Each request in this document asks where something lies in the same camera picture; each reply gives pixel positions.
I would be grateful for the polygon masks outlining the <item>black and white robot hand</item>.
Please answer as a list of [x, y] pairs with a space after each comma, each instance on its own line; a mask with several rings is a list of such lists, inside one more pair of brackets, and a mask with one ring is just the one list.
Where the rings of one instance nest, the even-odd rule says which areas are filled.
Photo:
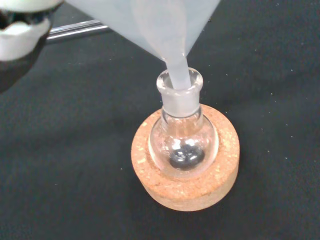
[[37, 61], [62, 0], [0, 2], [0, 92], [11, 88]]

